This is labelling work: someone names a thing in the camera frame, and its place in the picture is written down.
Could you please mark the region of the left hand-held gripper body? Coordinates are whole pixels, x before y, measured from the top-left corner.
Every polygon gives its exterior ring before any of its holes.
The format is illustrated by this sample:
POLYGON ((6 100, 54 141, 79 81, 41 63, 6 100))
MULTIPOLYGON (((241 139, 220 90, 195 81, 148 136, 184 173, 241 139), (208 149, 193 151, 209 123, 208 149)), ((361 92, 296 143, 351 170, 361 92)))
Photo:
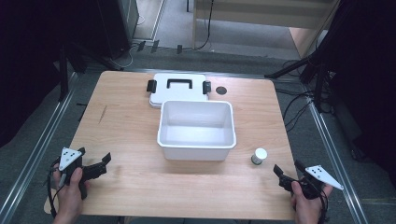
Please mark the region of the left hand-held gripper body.
POLYGON ((85 182, 91 179, 96 179, 100 175, 106 173, 106 165, 103 165, 102 161, 92 165, 83 166, 82 157, 84 155, 81 155, 78 150, 64 147, 59 161, 59 171, 61 173, 61 180, 59 182, 60 188, 70 183, 70 178, 78 167, 82 169, 82 178, 78 184, 82 200, 85 200, 88 196, 85 182))

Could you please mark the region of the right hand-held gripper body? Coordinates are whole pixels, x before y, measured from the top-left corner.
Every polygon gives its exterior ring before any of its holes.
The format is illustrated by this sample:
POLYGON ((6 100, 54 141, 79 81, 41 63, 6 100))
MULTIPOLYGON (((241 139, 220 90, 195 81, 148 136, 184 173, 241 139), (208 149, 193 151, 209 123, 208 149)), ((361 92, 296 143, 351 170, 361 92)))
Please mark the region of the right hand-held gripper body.
POLYGON ((318 198, 321 195, 321 190, 324 184, 330 185, 336 189, 344 190, 344 186, 332 177, 321 165, 305 167, 303 176, 304 177, 302 179, 297 180, 284 175, 283 172, 283 177, 278 178, 278 185, 286 191, 293 192, 291 183, 293 181, 297 181, 302 188, 305 198, 308 200, 318 198))

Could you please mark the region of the small white-capped jar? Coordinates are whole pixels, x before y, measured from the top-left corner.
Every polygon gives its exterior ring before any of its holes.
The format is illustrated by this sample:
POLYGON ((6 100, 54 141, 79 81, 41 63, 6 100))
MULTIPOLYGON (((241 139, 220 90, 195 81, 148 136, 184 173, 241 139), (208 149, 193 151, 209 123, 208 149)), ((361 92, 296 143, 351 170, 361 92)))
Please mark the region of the small white-capped jar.
POLYGON ((264 148, 259 147, 255 149, 250 159, 253 164, 260 165, 267 158, 267 156, 267 151, 264 148))

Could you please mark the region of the white plastic storage box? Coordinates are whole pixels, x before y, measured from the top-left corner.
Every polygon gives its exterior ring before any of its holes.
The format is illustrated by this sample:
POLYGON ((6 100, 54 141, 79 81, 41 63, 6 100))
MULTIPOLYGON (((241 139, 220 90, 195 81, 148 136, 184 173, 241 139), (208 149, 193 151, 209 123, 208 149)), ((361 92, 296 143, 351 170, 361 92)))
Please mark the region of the white plastic storage box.
POLYGON ((236 146, 233 107, 225 101, 166 101, 157 143, 168 160, 224 161, 236 146))

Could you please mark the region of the person's right hand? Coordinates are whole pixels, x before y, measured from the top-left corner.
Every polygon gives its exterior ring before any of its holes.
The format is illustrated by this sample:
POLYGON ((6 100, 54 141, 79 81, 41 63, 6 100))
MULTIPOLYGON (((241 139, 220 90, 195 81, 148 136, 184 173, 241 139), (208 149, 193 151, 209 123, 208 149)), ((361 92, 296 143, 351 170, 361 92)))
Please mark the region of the person's right hand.
POLYGON ((308 200, 297 181, 291 183, 293 195, 291 205, 295 207, 294 222, 296 224, 324 224, 323 201, 320 198, 308 200))

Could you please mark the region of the person's left hand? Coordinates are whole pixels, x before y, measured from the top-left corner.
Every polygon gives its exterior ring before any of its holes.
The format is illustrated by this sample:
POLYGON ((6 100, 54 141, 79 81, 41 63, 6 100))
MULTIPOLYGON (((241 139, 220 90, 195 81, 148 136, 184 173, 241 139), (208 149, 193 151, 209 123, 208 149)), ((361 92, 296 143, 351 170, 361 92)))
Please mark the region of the person's left hand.
POLYGON ((79 190, 82 169, 77 168, 70 178, 70 183, 58 189, 58 212, 56 217, 78 218, 83 210, 83 200, 79 190))

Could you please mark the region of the black metal stand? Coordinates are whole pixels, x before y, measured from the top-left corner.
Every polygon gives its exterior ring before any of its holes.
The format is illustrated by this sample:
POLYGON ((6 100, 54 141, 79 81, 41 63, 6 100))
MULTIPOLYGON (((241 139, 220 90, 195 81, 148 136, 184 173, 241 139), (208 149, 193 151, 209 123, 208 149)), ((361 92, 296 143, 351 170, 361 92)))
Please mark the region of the black metal stand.
POLYGON ((71 64, 72 67, 77 71, 83 73, 87 65, 82 58, 81 47, 73 42, 66 43, 60 48, 60 60, 59 60, 59 70, 60 70, 60 97, 59 101, 63 101, 66 94, 69 92, 68 88, 68 69, 67 65, 71 64))
POLYGON ((303 84, 309 84, 313 79, 316 80, 314 88, 314 106, 319 113, 324 110, 321 107, 323 82, 328 74, 327 64, 325 63, 325 52, 322 48, 317 48, 314 52, 304 57, 296 63, 274 72, 270 75, 265 75, 266 78, 276 79, 286 75, 287 73, 304 67, 303 72, 300 74, 300 81, 303 84))

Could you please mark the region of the dark cabinet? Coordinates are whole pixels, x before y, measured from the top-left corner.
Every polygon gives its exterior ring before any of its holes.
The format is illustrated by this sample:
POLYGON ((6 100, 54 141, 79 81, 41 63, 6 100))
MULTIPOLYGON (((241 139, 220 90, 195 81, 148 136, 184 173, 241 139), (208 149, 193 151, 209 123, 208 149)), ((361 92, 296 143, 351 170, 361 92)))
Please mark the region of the dark cabinet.
POLYGON ((136 0, 97 0, 104 31, 106 54, 119 58, 132 46, 139 19, 136 0))

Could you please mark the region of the light wooden furniture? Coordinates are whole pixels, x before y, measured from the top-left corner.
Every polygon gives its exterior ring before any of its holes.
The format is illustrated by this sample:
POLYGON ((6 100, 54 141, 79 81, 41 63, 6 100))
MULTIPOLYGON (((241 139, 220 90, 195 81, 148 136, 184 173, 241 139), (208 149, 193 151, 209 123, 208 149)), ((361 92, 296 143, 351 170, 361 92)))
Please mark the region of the light wooden furniture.
POLYGON ((192 45, 196 22, 233 21, 290 29, 299 55, 307 56, 323 30, 330 27, 341 0, 192 0, 192 45))

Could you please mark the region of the metal floor rail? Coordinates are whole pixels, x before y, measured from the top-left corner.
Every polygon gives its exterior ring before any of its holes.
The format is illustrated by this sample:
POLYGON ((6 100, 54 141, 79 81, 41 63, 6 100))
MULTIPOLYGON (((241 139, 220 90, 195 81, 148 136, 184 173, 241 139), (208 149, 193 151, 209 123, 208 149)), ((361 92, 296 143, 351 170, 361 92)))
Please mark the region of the metal floor rail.
POLYGON ((70 87, 69 92, 62 101, 58 102, 54 107, 49 121, 40 133, 39 138, 30 150, 26 163, 21 168, 21 172, 17 175, 16 181, 10 188, 5 201, 0 208, 0 224, 8 224, 12 219, 25 191, 27 190, 33 175, 41 162, 50 140, 54 135, 64 113, 73 97, 75 86, 78 83, 78 74, 73 72, 67 84, 70 87))
POLYGON ((346 200, 348 210, 355 224, 368 224, 368 219, 363 211, 361 201, 358 197, 358 194, 356 193, 355 188, 353 187, 353 184, 349 178, 347 170, 344 164, 342 163, 342 160, 339 156, 335 143, 332 140, 331 134, 327 127, 327 124, 323 116, 318 112, 318 106, 320 105, 320 100, 319 100, 319 96, 316 93, 314 94, 312 101, 313 104, 310 106, 310 111, 317 125, 319 135, 325 146, 326 153, 332 164, 332 168, 335 172, 335 175, 338 178, 341 185, 344 187, 343 195, 346 200))

